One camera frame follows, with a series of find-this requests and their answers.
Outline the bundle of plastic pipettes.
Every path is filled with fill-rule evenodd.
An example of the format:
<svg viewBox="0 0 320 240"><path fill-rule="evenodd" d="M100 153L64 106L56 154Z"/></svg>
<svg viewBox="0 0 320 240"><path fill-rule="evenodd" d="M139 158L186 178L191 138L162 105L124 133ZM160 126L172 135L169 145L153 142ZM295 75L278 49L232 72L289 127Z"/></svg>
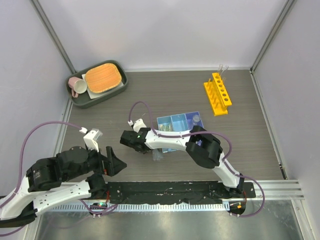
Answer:
<svg viewBox="0 0 320 240"><path fill-rule="evenodd" d="M153 149L152 151L152 159L153 161L160 161L164 158L162 150L161 149Z"/></svg>

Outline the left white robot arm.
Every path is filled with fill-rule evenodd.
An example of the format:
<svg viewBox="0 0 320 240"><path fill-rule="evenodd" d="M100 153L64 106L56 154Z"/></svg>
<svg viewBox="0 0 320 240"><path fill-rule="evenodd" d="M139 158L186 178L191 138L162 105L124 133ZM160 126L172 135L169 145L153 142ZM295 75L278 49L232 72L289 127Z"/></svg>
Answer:
<svg viewBox="0 0 320 240"><path fill-rule="evenodd" d="M104 176L113 177L126 167L110 146L106 155L74 146L55 157L39 159L26 171L13 196L1 198L0 226L22 227L62 204L100 200L108 189Z"/></svg>

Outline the long glass test tube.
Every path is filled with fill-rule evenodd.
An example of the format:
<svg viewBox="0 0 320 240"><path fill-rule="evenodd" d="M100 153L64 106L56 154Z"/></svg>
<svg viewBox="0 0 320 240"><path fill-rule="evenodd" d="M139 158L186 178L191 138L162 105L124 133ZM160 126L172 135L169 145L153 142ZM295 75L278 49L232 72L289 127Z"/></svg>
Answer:
<svg viewBox="0 0 320 240"><path fill-rule="evenodd" d="M218 73L219 76L221 76L221 74L222 74L222 72L223 72L223 67L224 67L223 64L220 64L220 65L219 65L219 68L218 68L218 71L217 71L217 73Z"/></svg>

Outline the yellow test tube rack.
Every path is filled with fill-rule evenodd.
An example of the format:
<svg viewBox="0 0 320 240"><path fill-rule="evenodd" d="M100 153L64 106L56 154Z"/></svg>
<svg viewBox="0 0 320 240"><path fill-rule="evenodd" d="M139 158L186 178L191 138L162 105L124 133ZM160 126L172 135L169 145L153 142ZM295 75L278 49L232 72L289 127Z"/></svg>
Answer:
<svg viewBox="0 0 320 240"><path fill-rule="evenodd" d="M212 77L203 83L203 87L213 115L215 117L227 115L228 108L232 106L232 101L221 75L218 72L213 72Z"/></svg>

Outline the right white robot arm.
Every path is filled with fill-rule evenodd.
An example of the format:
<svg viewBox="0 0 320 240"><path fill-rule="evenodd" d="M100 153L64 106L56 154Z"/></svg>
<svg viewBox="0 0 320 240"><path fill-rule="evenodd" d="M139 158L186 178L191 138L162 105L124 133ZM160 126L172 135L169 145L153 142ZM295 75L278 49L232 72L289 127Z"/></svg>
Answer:
<svg viewBox="0 0 320 240"><path fill-rule="evenodd" d="M236 198L244 191L244 178L228 162L229 153L224 154L216 135L222 136L197 125L191 130L178 132L141 127L139 130L125 130L120 143L142 154L156 149L186 152L198 166L213 170L222 181L226 193Z"/></svg>

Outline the blue compartment box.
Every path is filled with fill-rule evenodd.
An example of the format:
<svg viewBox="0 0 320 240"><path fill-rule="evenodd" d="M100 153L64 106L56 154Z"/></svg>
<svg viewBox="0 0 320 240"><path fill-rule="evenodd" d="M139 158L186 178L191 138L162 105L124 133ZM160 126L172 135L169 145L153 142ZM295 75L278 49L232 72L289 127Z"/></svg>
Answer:
<svg viewBox="0 0 320 240"><path fill-rule="evenodd" d="M180 113L180 114L175 114L175 115L158 117L156 119L158 130L159 130L159 125L165 124L165 123L172 124L173 132L182 132L182 131L192 130L193 127L195 126L191 123L193 115L200 116L200 113L198 111L194 111L194 112ZM201 119L201 125L199 125L199 126L204 128L202 119Z"/></svg>

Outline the plastic bag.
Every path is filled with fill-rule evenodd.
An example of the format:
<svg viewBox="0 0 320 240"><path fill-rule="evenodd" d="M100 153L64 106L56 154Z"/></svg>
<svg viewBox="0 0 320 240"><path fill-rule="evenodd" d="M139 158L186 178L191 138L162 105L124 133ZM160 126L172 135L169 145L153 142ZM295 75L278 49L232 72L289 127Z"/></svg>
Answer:
<svg viewBox="0 0 320 240"><path fill-rule="evenodd" d="M173 126L171 123L164 123L164 124L160 124L158 126L158 129L160 131L164 131L164 132L172 132L173 131Z"/></svg>

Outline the small glass flask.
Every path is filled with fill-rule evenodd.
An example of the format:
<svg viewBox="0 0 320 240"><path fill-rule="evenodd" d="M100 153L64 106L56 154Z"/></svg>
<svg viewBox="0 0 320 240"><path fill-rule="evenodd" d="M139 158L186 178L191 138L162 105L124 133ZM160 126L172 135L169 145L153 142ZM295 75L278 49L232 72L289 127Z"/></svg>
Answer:
<svg viewBox="0 0 320 240"><path fill-rule="evenodd" d="M198 114L193 115L191 123L194 126L200 126L202 121L201 121L201 117Z"/></svg>

